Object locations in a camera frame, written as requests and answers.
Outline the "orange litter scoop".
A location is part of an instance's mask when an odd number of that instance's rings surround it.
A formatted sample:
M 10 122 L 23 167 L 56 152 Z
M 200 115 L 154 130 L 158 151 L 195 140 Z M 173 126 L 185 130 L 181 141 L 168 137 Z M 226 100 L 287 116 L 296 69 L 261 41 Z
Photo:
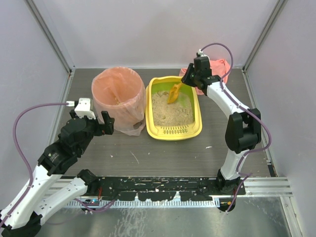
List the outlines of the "orange litter scoop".
M 177 100 L 177 98 L 179 96 L 179 91 L 180 91 L 180 88 L 182 87 L 182 85 L 183 85 L 183 83 L 180 82 L 180 83 L 174 84 L 172 86 L 172 88 L 169 91 L 169 96 L 168 96 L 168 100 L 167 100 L 168 104 L 172 104 Z

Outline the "bin with pink bag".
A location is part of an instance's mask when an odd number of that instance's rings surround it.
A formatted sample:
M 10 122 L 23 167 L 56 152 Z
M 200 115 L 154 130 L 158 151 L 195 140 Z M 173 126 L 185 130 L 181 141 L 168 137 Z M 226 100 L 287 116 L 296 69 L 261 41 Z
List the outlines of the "bin with pink bag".
M 101 119 L 107 111 L 115 119 L 114 129 L 129 136 L 139 136 L 144 129 L 146 90 L 143 80 L 127 67 L 105 69 L 92 81 L 94 108 Z

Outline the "yellow green litter box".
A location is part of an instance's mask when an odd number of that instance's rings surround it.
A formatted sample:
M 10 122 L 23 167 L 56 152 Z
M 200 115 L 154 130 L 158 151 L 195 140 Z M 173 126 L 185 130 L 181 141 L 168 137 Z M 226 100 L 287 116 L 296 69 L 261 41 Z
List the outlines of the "yellow green litter box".
M 181 82 L 179 76 L 153 78 L 146 88 L 146 126 L 148 134 L 158 140 L 176 141 L 196 137 L 202 131 L 202 119 L 198 95 L 193 87 L 183 85 L 176 100 L 182 106 L 190 105 L 193 112 L 193 122 L 185 125 L 160 126 L 154 122 L 152 96 L 158 92 L 169 92 L 174 84 Z

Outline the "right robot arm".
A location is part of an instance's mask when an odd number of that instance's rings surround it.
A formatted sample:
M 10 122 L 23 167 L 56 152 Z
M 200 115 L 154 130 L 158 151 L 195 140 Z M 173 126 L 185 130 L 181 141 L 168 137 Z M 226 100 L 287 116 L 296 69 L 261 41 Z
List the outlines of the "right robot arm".
M 261 142 L 261 124 L 248 113 L 261 117 L 258 109 L 249 109 L 242 104 L 221 82 L 212 75 L 207 56 L 197 56 L 190 63 L 181 82 L 196 87 L 213 100 L 228 119 L 225 142 L 228 153 L 216 177 L 216 188 L 229 193 L 239 185 L 240 170 L 248 152 Z

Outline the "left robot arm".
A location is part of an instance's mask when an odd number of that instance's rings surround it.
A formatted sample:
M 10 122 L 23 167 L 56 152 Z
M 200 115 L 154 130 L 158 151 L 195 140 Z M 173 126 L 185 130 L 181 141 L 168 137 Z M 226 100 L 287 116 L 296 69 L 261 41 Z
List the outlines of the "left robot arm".
M 32 179 L 0 212 L 2 236 L 34 237 L 42 225 L 71 200 L 87 192 L 98 193 L 98 178 L 84 169 L 67 186 L 49 197 L 44 196 L 83 155 L 93 137 L 113 134 L 114 118 L 106 111 L 102 111 L 101 115 L 103 124 L 95 118 L 73 116 L 62 127 L 58 140 L 40 156 Z

